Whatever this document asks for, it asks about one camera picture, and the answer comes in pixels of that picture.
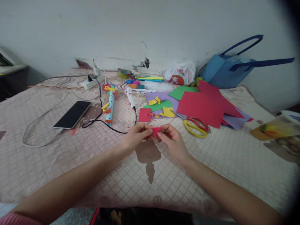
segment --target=hand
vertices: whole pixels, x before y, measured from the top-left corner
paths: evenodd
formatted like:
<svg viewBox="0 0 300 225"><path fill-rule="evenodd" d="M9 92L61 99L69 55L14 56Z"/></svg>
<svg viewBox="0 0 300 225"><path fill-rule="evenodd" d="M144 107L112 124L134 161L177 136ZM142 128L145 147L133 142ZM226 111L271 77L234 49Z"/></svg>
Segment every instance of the hand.
<svg viewBox="0 0 300 225"><path fill-rule="evenodd" d="M192 157L185 147L181 134L170 124L163 125L157 135L167 145L169 153L175 162L182 165Z"/></svg>
<svg viewBox="0 0 300 225"><path fill-rule="evenodd" d="M129 129L119 145L122 149L125 149L127 155L130 155L142 140L154 138L152 133L153 129L150 125L139 123Z"/></svg>

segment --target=tape roll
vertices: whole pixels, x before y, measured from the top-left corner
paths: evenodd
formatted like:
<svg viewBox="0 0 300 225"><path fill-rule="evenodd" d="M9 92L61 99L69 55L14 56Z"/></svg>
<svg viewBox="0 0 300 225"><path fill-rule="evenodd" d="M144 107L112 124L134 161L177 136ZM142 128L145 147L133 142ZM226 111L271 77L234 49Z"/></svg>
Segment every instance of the tape roll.
<svg viewBox="0 0 300 225"><path fill-rule="evenodd" d="M130 71L129 70L119 70L119 77L122 79L128 79Z"/></svg>

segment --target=smartphone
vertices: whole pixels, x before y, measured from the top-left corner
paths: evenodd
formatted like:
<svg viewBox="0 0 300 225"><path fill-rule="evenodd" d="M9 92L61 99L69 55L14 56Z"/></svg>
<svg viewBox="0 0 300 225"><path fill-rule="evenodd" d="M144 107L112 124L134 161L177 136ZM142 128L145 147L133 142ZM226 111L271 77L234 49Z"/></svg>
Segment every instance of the smartphone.
<svg viewBox="0 0 300 225"><path fill-rule="evenodd" d="M90 107L91 102L76 102L66 114L53 126L54 128L73 129Z"/></svg>

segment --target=power strip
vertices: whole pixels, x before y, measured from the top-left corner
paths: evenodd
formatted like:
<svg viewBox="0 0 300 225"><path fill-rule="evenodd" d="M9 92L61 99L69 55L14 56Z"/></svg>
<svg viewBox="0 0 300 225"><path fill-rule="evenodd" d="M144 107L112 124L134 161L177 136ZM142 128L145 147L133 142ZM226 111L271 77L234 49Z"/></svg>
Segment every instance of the power strip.
<svg viewBox="0 0 300 225"><path fill-rule="evenodd" d="M98 77L96 77L98 82L93 77L92 77L92 79L93 79L92 81L86 80L86 81L81 82L81 86L83 86L84 89L89 90L92 87L94 87L95 85L97 85L98 82L100 83L101 81L103 81L105 79L105 77L102 75L99 75Z"/></svg>

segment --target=scissors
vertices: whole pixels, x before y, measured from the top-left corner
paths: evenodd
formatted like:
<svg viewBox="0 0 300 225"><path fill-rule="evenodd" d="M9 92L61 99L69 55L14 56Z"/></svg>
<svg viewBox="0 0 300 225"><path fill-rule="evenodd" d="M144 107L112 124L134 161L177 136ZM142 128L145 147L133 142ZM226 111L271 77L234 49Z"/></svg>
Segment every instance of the scissors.
<svg viewBox="0 0 300 225"><path fill-rule="evenodd" d="M177 113L177 112L174 112L173 110L171 110L171 111L172 111L175 115L177 115L178 117L180 117L180 118L183 120L183 123L184 123L184 125L185 125L185 128L186 128L186 129L188 130L188 132L190 132L192 135L194 135L194 136L196 136L196 137L198 137L198 138L205 138L205 137L207 136L207 133L206 133L206 132L209 130L209 127L208 127L208 125L207 125L203 120L201 120L201 119L199 119L199 118L197 118L197 117L186 117L186 116L183 116L183 115L181 115L181 114L179 114L179 113ZM192 122L193 122L194 124L196 124L197 126L194 126L194 125L190 124L190 123L188 122L188 120L189 120L189 121L192 121ZM201 122L201 123L205 126L205 128L201 127L200 124L197 123L196 121ZM189 127L194 128L194 129L200 131L200 132L203 133L204 135L198 135L198 134L194 133L194 132L191 130L191 128L189 128Z"/></svg>

